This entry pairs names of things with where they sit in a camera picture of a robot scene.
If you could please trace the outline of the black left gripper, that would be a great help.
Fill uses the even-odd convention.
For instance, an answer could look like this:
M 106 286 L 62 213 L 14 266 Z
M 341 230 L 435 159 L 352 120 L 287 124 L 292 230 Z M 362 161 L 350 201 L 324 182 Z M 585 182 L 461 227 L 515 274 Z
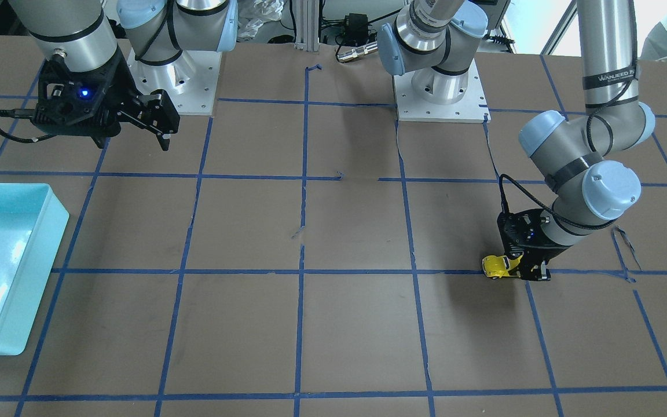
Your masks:
M 504 243 L 504 254 L 509 259 L 522 256 L 522 280 L 550 281 L 548 263 L 570 246 L 551 240 L 542 229 L 531 229 L 522 235 L 522 245 Z

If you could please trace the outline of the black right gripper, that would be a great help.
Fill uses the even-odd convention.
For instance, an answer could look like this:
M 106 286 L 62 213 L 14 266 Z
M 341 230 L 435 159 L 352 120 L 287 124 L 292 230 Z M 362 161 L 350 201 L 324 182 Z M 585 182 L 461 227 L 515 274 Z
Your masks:
M 53 136 L 91 137 L 98 148 L 117 136 L 122 123 L 156 136 L 162 151 L 178 133 L 180 115 L 166 90 L 140 95 L 127 61 L 117 47 L 113 56 L 96 69 L 73 72 L 65 53 L 55 50 L 39 73 L 38 101 L 32 124 Z

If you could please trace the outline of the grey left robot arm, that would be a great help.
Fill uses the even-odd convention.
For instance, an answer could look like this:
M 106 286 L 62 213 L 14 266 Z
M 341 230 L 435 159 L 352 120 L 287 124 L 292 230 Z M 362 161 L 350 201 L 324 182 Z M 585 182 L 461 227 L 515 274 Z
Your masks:
M 637 19 L 632 1 L 577 2 L 585 116 L 567 120 L 545 111 L 528 121 L 519 143 L 544 182 L 553 204 L 511 212 L 505 193 L 497 217 L 504 253 L 482 260 L 492 279 L 546 281 L 551 259 L 619 219 L 640 199 L 637 174 L 607 159 L 651 137 L 655 116 L 639 100 Z M 378 51 L 393 76 L 422 73 L 463 78 L 479 40 L 485 12 L 467 1 L 413 1 L 394 24 L 378 30 Z

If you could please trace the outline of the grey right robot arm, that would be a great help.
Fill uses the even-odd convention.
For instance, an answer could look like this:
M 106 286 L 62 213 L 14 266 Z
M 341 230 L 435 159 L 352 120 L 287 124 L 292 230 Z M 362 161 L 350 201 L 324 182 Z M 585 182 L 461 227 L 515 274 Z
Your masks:
M 11 1 L 44 53 L 33 109 L 0 110 L 0 135 L 22 144 L 89 137 L 103 149 L 129 123 L 167 151 L 182 103 L 212 87 L 193 51 L 236 45 L 236 1 L 119 1 L 118 21 L 101 1 Z

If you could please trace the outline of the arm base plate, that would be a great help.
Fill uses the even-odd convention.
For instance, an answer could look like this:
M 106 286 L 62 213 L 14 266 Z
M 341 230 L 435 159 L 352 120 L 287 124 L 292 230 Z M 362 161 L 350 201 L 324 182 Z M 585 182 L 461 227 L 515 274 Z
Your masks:
M 135 60 L 131 50 L 127 63 L 141 93 L 162 89 L 180 115 L 212 116 L 222 56 L 217 51 L 191 50 L 173 63 L 151 66 Z
M 393 77 L 401 122 L 490 122 L 489 106 L 474 61 L 466 73 L 440 74 L 433 68 Z

